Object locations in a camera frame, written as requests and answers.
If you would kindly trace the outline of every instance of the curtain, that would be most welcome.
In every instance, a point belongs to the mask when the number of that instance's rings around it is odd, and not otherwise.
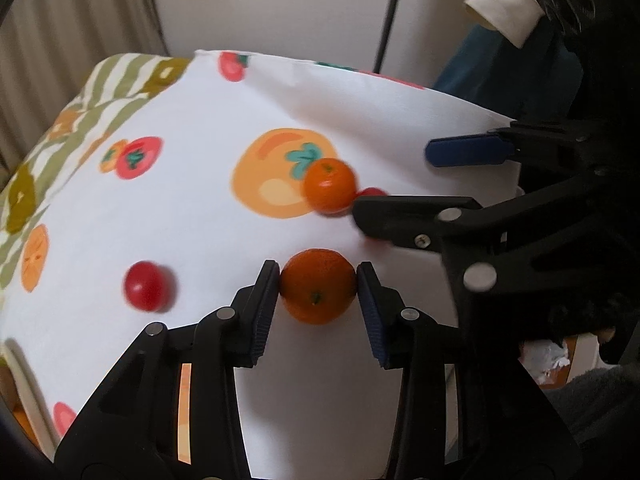
[[[166,54],[153,0],[15,0],[0,26],[0,189],[91,69]]]

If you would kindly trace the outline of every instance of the white wall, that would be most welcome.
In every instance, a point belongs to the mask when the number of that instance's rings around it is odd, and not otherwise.
[[[169,49],[235,49],[371,70],[387,0],[156,0]],[[401,0],[383,73],[431,84],[470,22],[463,0]]]

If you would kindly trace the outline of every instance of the striped fabric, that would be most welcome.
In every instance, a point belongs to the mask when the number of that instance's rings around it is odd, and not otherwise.
[[[0,193],[0,289],[11,281],[22,247],[51,200],[124,121],[182,75],[188,62],[118,54],[98,63]]]
[[[101,59],[165,55],[152,0],[15,0],[0,27],[0,159],[13,173]],[[2,179],[0,187],[8,180]]]

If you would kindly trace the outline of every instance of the metal pole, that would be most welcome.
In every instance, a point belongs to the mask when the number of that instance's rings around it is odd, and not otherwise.
[[[378,53],[376,54],[376,63],[373,67],[375,74],[380,73],[382,68],[382,62],[385,59],[386,45],[389,42],[389,34],[391,33],[391,27],[394,24],[394,18],[396,16],[396,7],[398,6],[398,0],[389,0],[386,7],[385,25],[382,27],[382,35],[380,36],[380,45],[378,46]]]

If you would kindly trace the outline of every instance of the orange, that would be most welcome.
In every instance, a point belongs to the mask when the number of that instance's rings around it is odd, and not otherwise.
[[[356,295],[356,273],[336,251],[308,249],[292,256],[280,275],[284,306],[298,321],[329,323]]]
[[[49,235],[47,235],[47,227],[44,224],[40,224],[29,234],[22,253],[20,276],[22,286],[27,292],[33,292],[33,289],[38,285],[48,252]]]
[[[314,211],[325,215],[351,207],[358,183],[353,170],[337,158],[320,158],[306,170],[302,193]]]
[[[311,213],[302,180],[309,165],[324,156],[336,156],[335,149],[313,130],[270,130],[255,139],[236,164],[231,189],[244,206],[270,218]]]
[[[107,150],[102,160],[100,161],[101,172],[109,173],[110,171],[116,169],[116,162],[118,161],[118,157],[123,152],[128,143],[128,140],[119,140]]]

